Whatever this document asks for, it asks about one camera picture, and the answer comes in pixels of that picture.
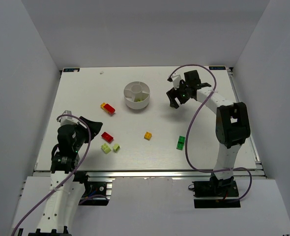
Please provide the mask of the green long lego brick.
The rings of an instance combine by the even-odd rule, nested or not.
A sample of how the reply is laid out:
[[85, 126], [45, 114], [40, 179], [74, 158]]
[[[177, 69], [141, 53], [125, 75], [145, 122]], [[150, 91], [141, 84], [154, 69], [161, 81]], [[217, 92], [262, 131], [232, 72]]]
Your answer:
[[179, 136], [178, 141], [177, 141], [177, 145], [176, 145], [177, 150], [183, 150], [183, 148], [185, 146], [185, 140], [186, 140], [186, 138], [184, 136]]

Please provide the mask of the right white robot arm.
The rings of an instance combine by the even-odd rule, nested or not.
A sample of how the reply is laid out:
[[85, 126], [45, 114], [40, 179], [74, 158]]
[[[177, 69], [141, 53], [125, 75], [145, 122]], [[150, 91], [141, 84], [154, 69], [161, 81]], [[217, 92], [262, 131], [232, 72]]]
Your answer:
[[218, 94], [215, 86], [203, 83], [197, 70], [180, 75], [170, 75], [168, 81], [173, 88], [167, 92], [170, 107], [179, 108], [188, 100], [200, 102], [215, 115], [215, 135], [219, 151], [215, 167], [211, 171], [208, 191], [214, 195], [226, 193], [233, 183], [233, 169], [237, 154], [246, 139], [250, 137], [247, 107], [243, 102], [232, 102]]

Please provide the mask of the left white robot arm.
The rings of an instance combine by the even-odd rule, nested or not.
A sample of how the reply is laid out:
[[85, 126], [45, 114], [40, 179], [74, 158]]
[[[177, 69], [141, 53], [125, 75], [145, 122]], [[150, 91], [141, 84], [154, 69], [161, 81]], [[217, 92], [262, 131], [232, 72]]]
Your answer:
[[83, 144], [90, 144], [103, 124], [84, 117], [78, 122], [73, 119], [73, 115], [58, 118], [58, 143], [51, 153], [50, 195], [44, 200], [34, 236], [68, 236], [80, 199], [91, 191], [88, 176], [77, 171], [83, 161], [78, 152]]

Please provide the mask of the red lego brick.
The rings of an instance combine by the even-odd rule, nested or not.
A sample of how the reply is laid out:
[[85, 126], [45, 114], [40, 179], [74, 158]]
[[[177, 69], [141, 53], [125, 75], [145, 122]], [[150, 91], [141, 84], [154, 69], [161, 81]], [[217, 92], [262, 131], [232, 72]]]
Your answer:
[[113, 140], [114, 140], [114, 138], [113, 138], [113, 136], [111, 136], [109, 133], [107, 133], [107, 132], [103, 132], [102, 134], [101, 134], [101, 137], [106, 141], [106, 142], [108, 142], [108, 143], [111, 143]]

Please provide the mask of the red and orange lego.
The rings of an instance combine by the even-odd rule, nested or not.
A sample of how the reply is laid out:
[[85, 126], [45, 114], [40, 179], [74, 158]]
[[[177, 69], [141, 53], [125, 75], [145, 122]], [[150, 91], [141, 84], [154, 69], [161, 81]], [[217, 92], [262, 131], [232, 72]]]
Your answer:
[[115, 108], [113, 108], [111, 105], [108, 103], [102, 103], [100, 105], [101, 109], [103, 109], [106, 113], [110, 114], [111, 116], [115, 113]]

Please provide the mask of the light green lego brick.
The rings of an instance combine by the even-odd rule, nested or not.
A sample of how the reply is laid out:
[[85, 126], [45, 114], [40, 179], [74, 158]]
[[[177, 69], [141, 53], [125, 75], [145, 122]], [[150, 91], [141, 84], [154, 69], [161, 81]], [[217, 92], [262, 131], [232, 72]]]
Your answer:
[[106, 143], [104, 143], [104, 144], [101, 146], [101, 149], [102, 149], [102, 151], [103, 151], [105, 154], [108, 154], [109, 152], [111, 152], [111, 148], [110, 148]]

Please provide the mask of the light green sloped lego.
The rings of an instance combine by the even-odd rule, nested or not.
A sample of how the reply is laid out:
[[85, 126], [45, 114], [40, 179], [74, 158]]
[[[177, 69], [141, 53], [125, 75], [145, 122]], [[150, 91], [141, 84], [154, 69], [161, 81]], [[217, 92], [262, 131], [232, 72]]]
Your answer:
[[113, 146], [113, 151], [114, 151], [114, 152], [118, 152], [119, 149], [120, 149], [120, 145], [119, 145], [119, 144], [114, 144], [114, 146]]

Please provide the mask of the right blue table label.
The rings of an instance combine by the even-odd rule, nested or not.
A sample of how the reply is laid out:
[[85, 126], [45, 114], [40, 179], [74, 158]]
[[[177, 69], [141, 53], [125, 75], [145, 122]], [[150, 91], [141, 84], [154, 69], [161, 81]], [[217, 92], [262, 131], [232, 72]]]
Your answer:
[[226, 70], [225, 66], [209, 66], [209, 70]]

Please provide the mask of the blue table label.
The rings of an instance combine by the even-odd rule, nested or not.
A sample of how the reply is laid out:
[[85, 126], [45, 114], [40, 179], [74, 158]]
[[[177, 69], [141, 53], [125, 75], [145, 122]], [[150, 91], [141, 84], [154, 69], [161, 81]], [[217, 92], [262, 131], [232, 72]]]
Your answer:
[[80, 68], [64, 68], [63, 69], [63, 73], [67, 73], [67, 72], [79, 72]]
[[209, 70], [226, 70], [225, 66], [209, 66]]

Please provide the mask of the white round divided container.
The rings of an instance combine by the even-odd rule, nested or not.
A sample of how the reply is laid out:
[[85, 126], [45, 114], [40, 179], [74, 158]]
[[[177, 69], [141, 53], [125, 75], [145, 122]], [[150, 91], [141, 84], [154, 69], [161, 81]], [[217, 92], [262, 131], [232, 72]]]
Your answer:
[[[150, 89], [147, 84], [135, 81], [125, 86], [123, 95], [127, 107], [132, 110], [141, 110], [149, 104]], [[142, 101], [134, 102], [135, 99], [142, 99]]]

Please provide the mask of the orange lego brick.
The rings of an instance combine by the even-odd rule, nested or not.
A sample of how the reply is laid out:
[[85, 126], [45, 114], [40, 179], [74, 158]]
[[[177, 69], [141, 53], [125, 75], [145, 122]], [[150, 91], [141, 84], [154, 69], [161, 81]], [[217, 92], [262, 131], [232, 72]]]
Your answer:
[[150, 140], [151, 137], [152, 137], [152, 134], [151, 134], [150, 132], [146, 132], [145, 135], [144, 135], [144, 138], [145, 138], [146, 140]]

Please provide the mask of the left blue table label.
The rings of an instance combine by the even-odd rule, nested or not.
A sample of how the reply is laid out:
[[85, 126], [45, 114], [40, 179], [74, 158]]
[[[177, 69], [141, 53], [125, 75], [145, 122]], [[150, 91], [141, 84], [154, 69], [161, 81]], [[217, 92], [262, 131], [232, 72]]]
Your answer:
[[67, 73], [67, 72], [79, 72], [80, 68], [64, 68], [63, 69], [63, 73]]

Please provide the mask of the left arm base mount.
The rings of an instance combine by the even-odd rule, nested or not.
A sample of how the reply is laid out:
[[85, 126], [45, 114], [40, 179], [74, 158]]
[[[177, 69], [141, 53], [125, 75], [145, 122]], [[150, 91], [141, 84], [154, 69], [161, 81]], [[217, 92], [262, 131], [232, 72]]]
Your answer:
[[93, 176], [92, 173], [85, 173], [85, 192], [82, 195], [80, 206], [107, 206], [112, 192], [113, 179], [109, 177]]

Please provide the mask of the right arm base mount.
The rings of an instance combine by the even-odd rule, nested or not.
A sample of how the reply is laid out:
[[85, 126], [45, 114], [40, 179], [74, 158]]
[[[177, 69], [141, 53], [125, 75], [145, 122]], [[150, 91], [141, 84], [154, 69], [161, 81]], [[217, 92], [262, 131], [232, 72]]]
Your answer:
[[188, 186], [193, 192], [195, 209], [240, 208], [239, 191], [236, 182], [229, 187], [215, 191], [209, 181], [194, 181]]

